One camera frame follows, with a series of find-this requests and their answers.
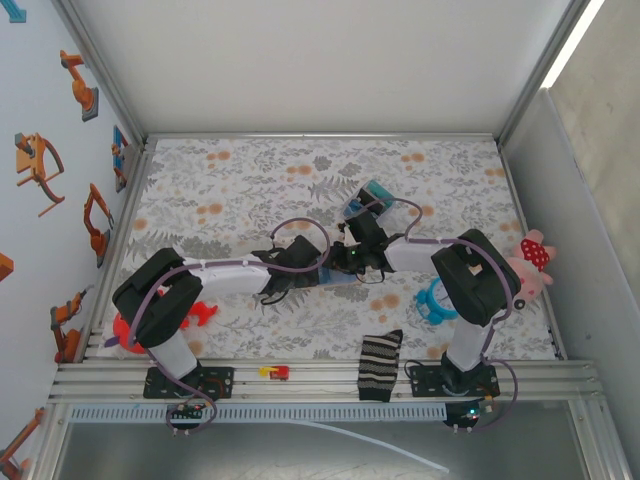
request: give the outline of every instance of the white cable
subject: white cable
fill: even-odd
[[[296,420],[284,420],[282,423],[289,423],[289,424],[292,424],[292,425],[300,425],[300,426],[303,426],[303,427],[319,428],[319,429],[322,429],[322,430],[329,430],[330,432],[339,433],[341,435],[346,435],[347,437],[357,438],[358,440],[362,440],[364,442],[372,443],[374,445],[378,445],[379,447],[386,448],[387,450],[391,450],[393,452],[399,453],[400,455],[404,455],[405,457],[411,458],[411,459],[413,459],[413,460],[415,460],[417,462],[420,462],[423,465],[426,465],[428,467],[435,468],[436,470],[440,470],[441,472],[444,472],[446,474],[449,473],[449,469],[447,467],[443,467],[442,465],[438,465],[435,462],[427,460],[426,458],[423,458],[423,457],[419,457],[418,455],[415,455],[415,454],[413,454],[411,452],[403,450],[400,447],[396,447],[395,445],[391,445],[390,443],[383,442],[382,440],[378,440],[378,439],[375,439],[375,438],[367,437],[365,435],[360,435],[358,433],[350,432],[349,430],[344,430],[342,428],[333,427],[331,425],[325,425],[323,423],[302,422],[302,421],[296,421]]]

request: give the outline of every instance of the pink plush bunny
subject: pink plush bunny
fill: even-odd
[[[513,298],[513,306],[522,310],[533,301],[545,285],[551,285],[553,278],[542,269],[555,258],[556,247],[542,246],[542,232],[531,230],[522,241],[513,248],[513,257],[507,262],[520,278],[520,292]]]

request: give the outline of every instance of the fluorescent light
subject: fluorescent light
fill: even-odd
[[[591,0],[589,2],[587,8],[582,12],[580,20],[576,23],[571,35],[569,35],[569,38],[562,47],[562,50],[560,50],[560,53],[556,57],[556,61],[553,62],[549,73],[547,73],[546,78],[542,82],[541,88],[551,88],[556,82],[557,78],[560,76],[560,72],[562,72],[564,66],[569,61],[569,58],[573,55],[573,52],[580,43],[580,40],[582,40],[584,33],[589,28],[589,25],[591,25],[591,22],[593,22],[593,19],[596,17],[598,10],[600,10],[603,3],[604,0]]]

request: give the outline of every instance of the black and white striped sock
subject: black and white striped sock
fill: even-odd
[[[394,330],[381,337],[365,335],[362,339],[358,391],[360,400],[391,400],[391,391],[398,378],[398,362],[402,330]]]

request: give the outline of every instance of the black mounting plate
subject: black mounting plate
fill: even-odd
[[[500,386],[498,385],[498,377],[496,369],[492,365],[483,368],[477,377],[476,386],[469,389],[464,395],[451,395],[445,387],[442,380],[442,367],[434,366],[411,366],[408,367],[409,375],[411,375],[411,393],[414,397],[485,397],[490,394],[492,397],[500,395]]]
[[[233,368],[198,367],[192,373],[183,377],[181,381],[194,388],[201,388],[202,392],[211,397],[212,400],[231,398]],[[152,367],[147,371],[142,396],[144,398],[175,400],[189,398],[191,394],[171,382],[157,367]]]

